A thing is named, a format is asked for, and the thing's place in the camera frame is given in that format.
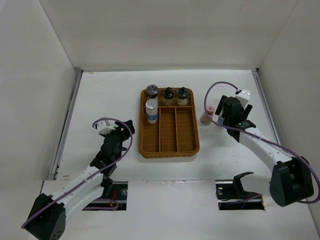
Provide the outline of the pink lid spice jar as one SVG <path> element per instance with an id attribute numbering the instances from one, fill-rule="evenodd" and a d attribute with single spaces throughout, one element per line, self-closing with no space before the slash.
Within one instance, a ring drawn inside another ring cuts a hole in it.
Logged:
<path id="1" fill-rule="evenodd" d="M 200 122 L 203 125 L 210 125 L 212 123 L 215 108 L 213 106 L 207 106 L 202 116 L 200 117 Z"/>

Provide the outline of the blue-label jar silver lid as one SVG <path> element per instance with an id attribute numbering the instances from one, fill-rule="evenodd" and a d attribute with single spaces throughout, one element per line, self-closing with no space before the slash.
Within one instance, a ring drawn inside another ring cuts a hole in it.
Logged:
<path id="1" fill-rule="evenodd" d="M 145 103 L 146 119 L 150 124 L 158 120 L 158 102 L 155 99 L 148 99 Z"/>

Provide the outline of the shaker with round glass lid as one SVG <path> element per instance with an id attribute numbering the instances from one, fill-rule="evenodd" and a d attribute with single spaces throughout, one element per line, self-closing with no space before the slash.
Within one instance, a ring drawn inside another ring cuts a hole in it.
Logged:
<path id="1" fill-rule="evenodd" d="M 159 93 L 159 88 L 156 85 L 150 84 L 146 87 L 146 94 L 148 99 L 153 99 L 158 101 L 158 93 Z"/>

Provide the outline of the shaker with black knob lid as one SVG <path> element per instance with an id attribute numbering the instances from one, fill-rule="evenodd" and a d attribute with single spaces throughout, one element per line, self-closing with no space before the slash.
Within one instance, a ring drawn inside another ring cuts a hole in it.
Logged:
<path id="1" fill-rule="evenodd" d="M 164 106 L 173 106 L 174 104 L 174 91 L 171 87 L 167 87 L 162 94 L 162 104 Z"/>

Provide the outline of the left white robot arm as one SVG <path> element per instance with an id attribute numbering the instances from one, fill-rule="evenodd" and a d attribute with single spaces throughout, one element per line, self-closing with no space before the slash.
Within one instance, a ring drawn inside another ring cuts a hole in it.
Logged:
<path id="1" fill-rule="evenodd" d="M 133 140 L 135 128 L 132 120 L 113 120 L 116 127 L 99 130 L 104 138 L 99 152 L 89 166 L 68 185 L 55 193 L 40 194 L 34 201 L 27 220 L 21 228 L 38 240 L 58 240 L 63 235 L 68 220 L 96 199 L 112 195 L 110 178 L 117 163 L 129 152 L 126 140 Z"/>

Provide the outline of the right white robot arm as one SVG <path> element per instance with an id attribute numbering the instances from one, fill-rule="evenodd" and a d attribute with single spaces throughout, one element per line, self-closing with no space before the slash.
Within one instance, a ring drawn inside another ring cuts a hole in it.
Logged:
<path id="1" fill-rule="evenodd" d="M 238 97 L 224 95 L 215 114 L 222 115 L 222 126 L 227 133 L 254 153 L 270 170 L 270 176 L 258 176 L 250 171 L 240 173 L 233 177 L 232 183 L 217 184 L 218 199 L 246 200 L 269 195 L 281 207 L 305 202 L 314 195 L 309 162 L 266 139 L 247 119 L 251 109 L 252 105 L 244 107 Z"/>

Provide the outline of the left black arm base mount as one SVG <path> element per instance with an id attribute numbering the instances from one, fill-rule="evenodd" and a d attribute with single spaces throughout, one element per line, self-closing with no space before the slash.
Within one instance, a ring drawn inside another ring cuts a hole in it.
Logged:
<path id="1" fill-rule="evenodd" d="M 103 188 L 102 195 L 101 195 L 102 199 L 107 199 L 109 197 L 109 195 L 113 190 L 113 183 L 114 181 L 110 177 L 103 179 L 102 183 L 100 184 L 101 187 Z"/>

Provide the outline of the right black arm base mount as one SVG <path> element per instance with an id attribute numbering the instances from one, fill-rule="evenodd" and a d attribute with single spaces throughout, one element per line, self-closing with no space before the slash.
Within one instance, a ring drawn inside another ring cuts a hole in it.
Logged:
<path id="1" fill-rule="evenodd" d="M 254 192 L 245 191 L 241 182 L 241 178 L 250 174 L 253 174 L 253 172 L 247 171 L 233 177 L 232 188 L 233 188 L 233 196 L 235 199 L 245 200 L 255 195 Z"/>

